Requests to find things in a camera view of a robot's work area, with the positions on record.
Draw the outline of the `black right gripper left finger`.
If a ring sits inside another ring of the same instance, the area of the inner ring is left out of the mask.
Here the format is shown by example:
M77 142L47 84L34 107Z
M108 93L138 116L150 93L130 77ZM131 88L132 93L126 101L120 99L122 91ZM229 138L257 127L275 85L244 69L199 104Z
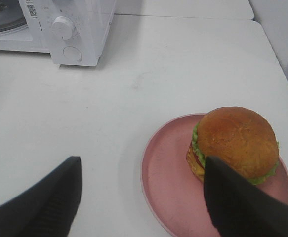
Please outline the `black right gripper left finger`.
M80 157L69 157L35 185L0 205L0 237L66 237L82 195Z

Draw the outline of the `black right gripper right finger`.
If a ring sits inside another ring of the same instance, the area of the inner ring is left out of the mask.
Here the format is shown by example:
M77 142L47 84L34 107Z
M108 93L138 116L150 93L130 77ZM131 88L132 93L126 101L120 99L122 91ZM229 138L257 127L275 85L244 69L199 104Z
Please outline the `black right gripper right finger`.
M222 237L288 237L288 205L266 194L217 157L206 159L204 197Z

